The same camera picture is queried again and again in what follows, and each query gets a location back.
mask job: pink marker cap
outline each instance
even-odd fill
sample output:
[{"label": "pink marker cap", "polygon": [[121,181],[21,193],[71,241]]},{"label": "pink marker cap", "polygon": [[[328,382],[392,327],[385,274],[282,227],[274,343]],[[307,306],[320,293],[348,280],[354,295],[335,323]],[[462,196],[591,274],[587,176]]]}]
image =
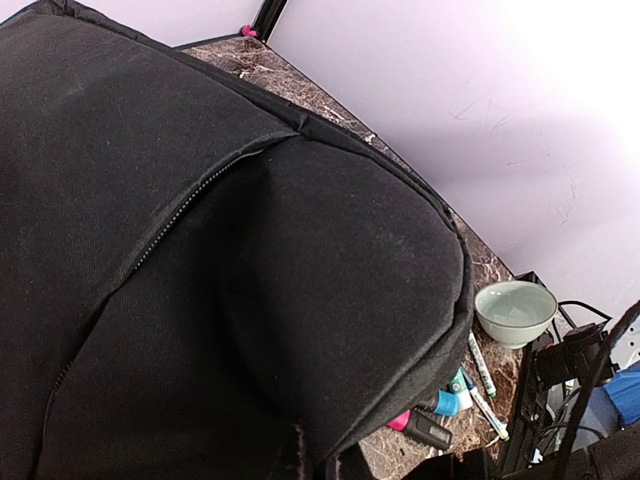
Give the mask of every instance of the pink marker cap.
[{"label": "pink marker cap", "polygon": [[406,426],[407,423],[409,423],[409,419],[411,418],[411,412],[409,410],[407,410],[406,412],[404,412],[402,415],[400,415],[399,417],[393,419],[392,421],[390,421],[387,426],[393,430],[396,430],[398,432],[402,432]]}]

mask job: marble countertop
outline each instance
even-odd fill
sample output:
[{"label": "marble countertop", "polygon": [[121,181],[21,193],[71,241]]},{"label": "marble countertop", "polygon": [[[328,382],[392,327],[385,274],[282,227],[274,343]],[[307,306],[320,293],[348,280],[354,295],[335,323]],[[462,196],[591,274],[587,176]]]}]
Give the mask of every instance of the marble countertop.
[{"label": "marble countertop", "polygon": [[[259,41],[231,38],[185,51],[351,130],[365,142],[403,164],[375,133]],[[452,213],[471,252],[476,290],[494,282],[512,279],[513,275],[498,257],[455,212]],[[498,345],[479,328],[477,322],[474,322],[474,331],[498,390],[493,409],[498,418],[506,423],[516,393],[522,354],[519,350],[507,350]],[[463,363],[481,389],[480,377],[469,352]],[[486,446],[496,437],[475,405],[454,418],[440,417],[439,421],[454,434],[452,452],[461,453]],[[441,453],[418,445],[386,427],[362,440],[360,445],[374,476],[381,480],[401,479],[424,459]],[[490,449],[492,456],[497,457],[500,448],[501,442],[495,443]]]}]

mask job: black camera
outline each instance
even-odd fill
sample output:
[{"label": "black camera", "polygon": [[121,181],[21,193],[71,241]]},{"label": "black camera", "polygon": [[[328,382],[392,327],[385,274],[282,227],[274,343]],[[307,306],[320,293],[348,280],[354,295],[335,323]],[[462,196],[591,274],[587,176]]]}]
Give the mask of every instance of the black camera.
[{"label": "black camera", "polygon": [[[591,367],[607,338],[604,325],[591,323],[567,333],[561,343],[549,345],[534,353],[536,375],[543,389],[566,382],[573,378],[582,385],[589,377]],[[618,366],[609,359],[602,369],[598,385],[607,383],[618,371]]]}]

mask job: black zipper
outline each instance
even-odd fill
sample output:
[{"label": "black zipper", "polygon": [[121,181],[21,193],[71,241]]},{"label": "black zipper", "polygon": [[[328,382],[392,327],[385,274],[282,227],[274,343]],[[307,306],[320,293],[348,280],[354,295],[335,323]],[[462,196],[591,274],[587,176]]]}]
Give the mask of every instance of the black zipper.
[{"label": "black zipper", "polygon": [[[254,155],[259,155],[263,151],[264,151],[264,149],[260,149],[260,150],[257,150],[255,152],[245,153],[244,155],[240,155],[237,158],[231,160],[229,163],[227,163],[225,166],[223,166],[219,170],[217,170],[214,173],[212,173],[209,177],[207,177],[207,179],[204,182],[202,182],[202,184],[191,195],[189,195],[189,197],[184,202],[182,202],[182,205],[180,206],[180,208],[176,211],[176,213],[173,214],[173,216],[171,217],[169,222],[164,226],[164,228],[160,231],[160,233],[158,233],[158,235],[153,240],[153,242],[151,242],[149,247],[144,251],[144,253],[140,257],[140,260],[138,260],[138,263],[133,268],[133,272],[138,270],[142,266],[142,264],[145,262],[145,260],[147,258],[149,258],[149,255],[151,254],[151,252],[158,246],[158,244],[162,241],[162,239],[169,232],[171,227],[173,225],[175,225],[175,223],[180,219],[180,217],[185,212],[187,207],[191,203],[193,203],[193,201],[198,197],[198,195],[200,195],[203,192],[204,189],[206,189],[209,185],[211,185],[211,183],[215,179],[220,177],[220,175],[222,175],[224,172],[229,170],[231,167],[233,167],[240,160],[242,160],[244,158],[247,158],[247,157],[252,157]],[[58,374],[58,377],[56,378],[56,381],[53,384],[53,387],[51,388],[51,392],[49,393],[49,399],[47,400],[47,407],[45,409],[45,414],[44,414],[44,422],[43,422],[43,425],[42,425],[42,441],[41,441],[41,445],[40,445],[40,453],[42,453],[42,448],[44,447],[44,439],[45,439],[45,434],[46,434],[46,431],[47,431],[47,424],[49,423],[49,419],[51,418],[51,412],[53,410],[53,406],[55,405],[55,401],[56,401],[56,396],[58,394],[58,390],[60,389],[60,386],[62,385],[62,382],[64,381],[65,377],[67,376],[67,373],[69,372],[69,369],[73,365],[74,361],[75,361],[75,356],[60,371],[60,373]]]}]

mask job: celadon bowl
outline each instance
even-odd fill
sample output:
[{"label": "celadon bowl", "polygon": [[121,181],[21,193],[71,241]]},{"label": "celadon bowl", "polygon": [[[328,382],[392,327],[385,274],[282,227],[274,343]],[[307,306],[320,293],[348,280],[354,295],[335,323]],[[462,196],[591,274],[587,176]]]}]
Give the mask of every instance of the celadon bowl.
[{"label": "celadon bowl", "polygon": [[474,303],[482,328],[510,349],[538,338],[558,311],[558,301],[549,290],[520,280],[488,285],[476,294]]}]

